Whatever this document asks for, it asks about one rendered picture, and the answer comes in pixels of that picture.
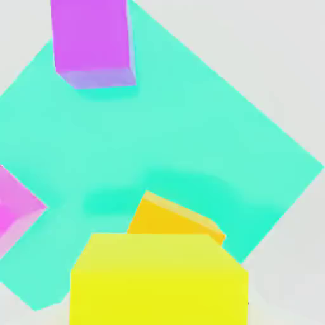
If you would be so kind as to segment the large turquoise box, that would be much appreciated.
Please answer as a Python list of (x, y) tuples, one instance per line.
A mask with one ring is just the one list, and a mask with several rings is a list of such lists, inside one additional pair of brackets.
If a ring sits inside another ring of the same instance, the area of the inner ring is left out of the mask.
[(130, 3), (134, 87), (75, 90), (47, 43), (0, 96), (0, 164), (47, 210), (0, 259), (34, 309), (59, 302), (94, 232), (125, 232), (146, 190), (212, 220), (242, 262), (322, 164)]

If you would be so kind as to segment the small orange cube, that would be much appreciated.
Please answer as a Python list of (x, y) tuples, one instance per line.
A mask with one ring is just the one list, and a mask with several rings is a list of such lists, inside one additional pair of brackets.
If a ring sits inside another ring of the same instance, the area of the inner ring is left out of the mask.
[(211, 219), (146, 191), (127, 229), (129, 234), (207, 234), (219, 245), (225, 234)]

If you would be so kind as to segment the small yellow cube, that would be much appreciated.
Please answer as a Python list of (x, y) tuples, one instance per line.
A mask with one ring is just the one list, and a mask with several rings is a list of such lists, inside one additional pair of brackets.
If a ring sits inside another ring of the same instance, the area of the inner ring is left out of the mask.
[(248, 325), (248, 273), (208, 235), (93, 234), (69, 325)]

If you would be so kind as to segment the small pink cube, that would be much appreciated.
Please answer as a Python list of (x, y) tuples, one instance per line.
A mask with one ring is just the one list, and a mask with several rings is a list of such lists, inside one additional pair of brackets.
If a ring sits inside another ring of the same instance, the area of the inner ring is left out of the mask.
[(0, 259), (46, 209), (39, 198), (0, 165)]

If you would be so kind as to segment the small purple cube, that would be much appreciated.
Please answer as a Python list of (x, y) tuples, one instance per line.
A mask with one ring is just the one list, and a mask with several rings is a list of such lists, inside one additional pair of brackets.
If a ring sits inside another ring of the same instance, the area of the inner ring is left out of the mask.
[(128, 0), (50, 0), (56, 72), (78, 90), (134, 86)]

